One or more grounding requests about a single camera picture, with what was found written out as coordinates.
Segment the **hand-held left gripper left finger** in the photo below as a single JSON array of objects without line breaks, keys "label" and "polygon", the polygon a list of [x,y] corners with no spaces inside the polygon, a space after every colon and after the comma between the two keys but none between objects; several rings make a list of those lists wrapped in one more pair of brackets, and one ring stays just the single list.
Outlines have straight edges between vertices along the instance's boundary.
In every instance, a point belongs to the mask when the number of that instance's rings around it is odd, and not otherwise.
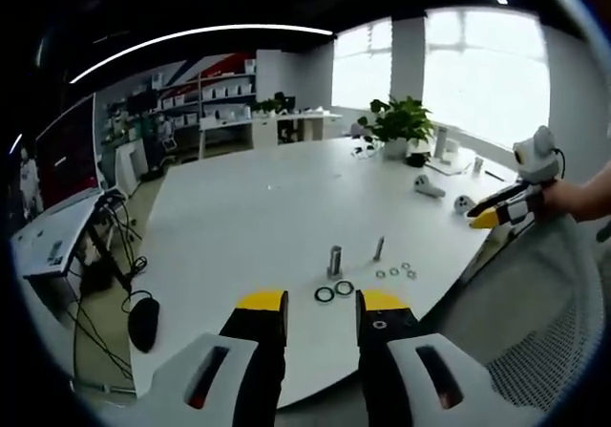
[{"label": "hand-held left gripper left finger", "polygon": [[217,334],[205,333],[152,379],[145,426],[272,426],[285,375],[288,293],[238,303]]}]

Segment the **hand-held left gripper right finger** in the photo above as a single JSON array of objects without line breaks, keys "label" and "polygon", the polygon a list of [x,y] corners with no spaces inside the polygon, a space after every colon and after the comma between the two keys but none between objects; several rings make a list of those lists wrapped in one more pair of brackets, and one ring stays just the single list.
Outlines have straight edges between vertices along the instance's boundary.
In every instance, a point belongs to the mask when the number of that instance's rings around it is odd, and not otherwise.
[{"label": "hand-held left gripper right finger", "polygon": [[445,336],[425,334],[397,297],[359,289],[356,319],[370,426],[525,424],[525,410],[493,389],[485,367]]}]

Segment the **person's right hand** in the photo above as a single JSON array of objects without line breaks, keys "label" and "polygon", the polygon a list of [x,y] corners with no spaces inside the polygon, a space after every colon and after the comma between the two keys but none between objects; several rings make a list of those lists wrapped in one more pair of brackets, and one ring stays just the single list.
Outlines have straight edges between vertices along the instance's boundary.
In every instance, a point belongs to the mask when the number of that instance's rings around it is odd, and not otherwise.
[{"label": "person's right hand", "polygon": [[554,181],[542,190],[541,218],[560,214],[576,216],[580,209],[580,187],[568,181]]}]

